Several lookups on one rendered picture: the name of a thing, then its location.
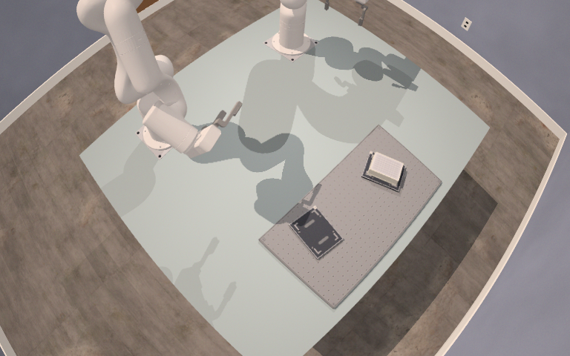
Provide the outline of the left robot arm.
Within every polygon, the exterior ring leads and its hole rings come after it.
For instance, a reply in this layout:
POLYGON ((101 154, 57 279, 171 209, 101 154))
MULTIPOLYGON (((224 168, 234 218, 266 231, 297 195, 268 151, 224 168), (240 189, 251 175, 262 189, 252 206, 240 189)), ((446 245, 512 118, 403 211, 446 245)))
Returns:
POLYGON ((272 46, 285 55, 302 54, 310 46, 309 37, 304 33, 307 0, 280 2, 280 27, 279 32, 272 38, 272 46))

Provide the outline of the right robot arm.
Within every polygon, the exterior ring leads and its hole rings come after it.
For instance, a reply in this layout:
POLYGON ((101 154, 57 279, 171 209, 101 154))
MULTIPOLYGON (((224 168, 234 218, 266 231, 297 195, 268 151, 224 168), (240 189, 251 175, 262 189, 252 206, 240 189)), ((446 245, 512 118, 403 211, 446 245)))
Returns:
POLYGON ((138 100, 147 146, 154 150, 173 147, 183 153, 195 141, 198 129, 185 120, 187 105, 172 78, 170 59, 154 56, 136 11, 142 2, 79 0, 76 12, 84 26, 110 39, 117 56, 115 93, 123 104, 138 100))

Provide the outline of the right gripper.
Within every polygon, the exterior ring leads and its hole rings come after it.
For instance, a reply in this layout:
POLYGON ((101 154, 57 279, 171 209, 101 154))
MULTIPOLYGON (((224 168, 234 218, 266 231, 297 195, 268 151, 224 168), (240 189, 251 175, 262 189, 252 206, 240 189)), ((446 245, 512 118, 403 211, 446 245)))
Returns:
POLYGON ((241 103, 240 101, 237 102, 225 121, 223 121, 223 118, 225 117, 226 112, 222 110, 217 115, 217 118, 212 123, 212 125, 204 126, 202 127, 201 131, 197 132, 197 137, 195 141, 192 143, 189 149, 187 151, 184 151, 183 153, 186 154, 188 157, 193 158, 201 154, 207 153, 211 149, 213 149, 215 143, 217 142, 217 140, 221 135, 221 131, 218 129, 218 126, 222 128, 226 127, 230 119, 233 116, 236 116, 242 104, 243 103, 241 103))

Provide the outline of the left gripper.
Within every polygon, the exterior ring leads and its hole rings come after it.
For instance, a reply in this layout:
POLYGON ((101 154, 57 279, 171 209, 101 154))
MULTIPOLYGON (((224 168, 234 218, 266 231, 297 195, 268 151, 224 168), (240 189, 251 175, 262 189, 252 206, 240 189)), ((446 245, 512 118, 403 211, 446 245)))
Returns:
MULTIPOLYGON (((358 20, 358 26, 362 26, 363 21, 364 21, 364 14, 365 14, 366 10, 368 9, 368 6, 366 6, 366 5, 364 5, 364 4, 366 4, 369 0, 355 0, 355 1, 356 1, 356 3, 360 4, 360 5, 361 5, 361 9, 363 9, 362 15, 361 15, 361 17, 360 17, 359 20, 358 20)), ((330 5, 329 0, 326 0, 324 9, 325 9, 325 10, 328 10, 328 9, 329 9, 329 5, 330 5)))

